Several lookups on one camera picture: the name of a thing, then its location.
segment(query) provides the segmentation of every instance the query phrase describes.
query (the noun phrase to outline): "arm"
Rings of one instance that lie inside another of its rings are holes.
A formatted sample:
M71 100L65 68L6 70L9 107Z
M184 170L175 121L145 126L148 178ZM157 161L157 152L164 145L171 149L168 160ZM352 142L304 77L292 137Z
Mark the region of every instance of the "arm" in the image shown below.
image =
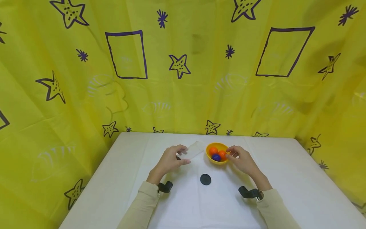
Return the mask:
M158 164L150 171L146 181L142 183L136 198L123 216L117 229L146 229L151 215L158 203L158 184L165 174L190 160L177 160L176 153L187 149L183 145L172 146L165 150Z
M267 223L268 229L298 229L290 212L276 189L273 189L268 178L260 171L249 152L240 146L229 147L227 158L243 173L248 174L258 190L262 191L263 199L257 201L257 207Z

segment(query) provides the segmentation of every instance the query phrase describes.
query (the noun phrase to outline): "black device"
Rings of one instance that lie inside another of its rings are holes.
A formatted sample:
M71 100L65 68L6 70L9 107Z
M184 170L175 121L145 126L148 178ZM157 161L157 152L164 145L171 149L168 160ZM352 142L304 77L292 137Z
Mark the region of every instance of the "black device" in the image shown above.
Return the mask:
M172 187L173 187L173 183L170 181L167 181L165 184L159 183L158 192L170 193L170 190L172 189Z
M246 187L241 186L239 188L239 193L245 199L253 199L253 198L256 198L257 200L263 199L258 189L252 189L249 191Z

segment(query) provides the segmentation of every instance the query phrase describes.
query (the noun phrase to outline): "orange ball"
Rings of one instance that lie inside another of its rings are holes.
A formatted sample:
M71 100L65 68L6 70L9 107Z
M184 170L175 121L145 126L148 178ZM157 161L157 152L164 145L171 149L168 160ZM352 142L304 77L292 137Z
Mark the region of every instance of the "orange ball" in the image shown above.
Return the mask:
M208 152L210 153L210 155L214 155L217 154L219 152L219 150L216 147L211 147Z
M221 157L221 161L222 161L222 162L223 162L223 161L226 161L226 152L225 152L225 151L220 150L220 151L219 151L219 155L220 155L220 157Z

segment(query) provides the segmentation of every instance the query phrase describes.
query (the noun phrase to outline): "person's left hand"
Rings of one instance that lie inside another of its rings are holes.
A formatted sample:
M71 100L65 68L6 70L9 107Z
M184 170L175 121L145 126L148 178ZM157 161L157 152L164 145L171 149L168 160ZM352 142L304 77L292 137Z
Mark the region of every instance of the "person's left hand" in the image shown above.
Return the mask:
M189 159L177 160L177 153L181 155L186 150L184 145L177 145L167 148L161 156L157 165L151 170L147 182L158 185L163 176L182 165L191 163Z

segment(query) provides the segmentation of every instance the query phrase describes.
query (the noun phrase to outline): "fabric backdrop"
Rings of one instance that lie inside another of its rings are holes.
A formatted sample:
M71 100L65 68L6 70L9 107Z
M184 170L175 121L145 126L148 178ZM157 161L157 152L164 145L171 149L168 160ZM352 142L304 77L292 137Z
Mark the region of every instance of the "fabric backdrop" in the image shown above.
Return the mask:
M365 213L364 6L1 0L2 228L57 228L123 131L296 138Z

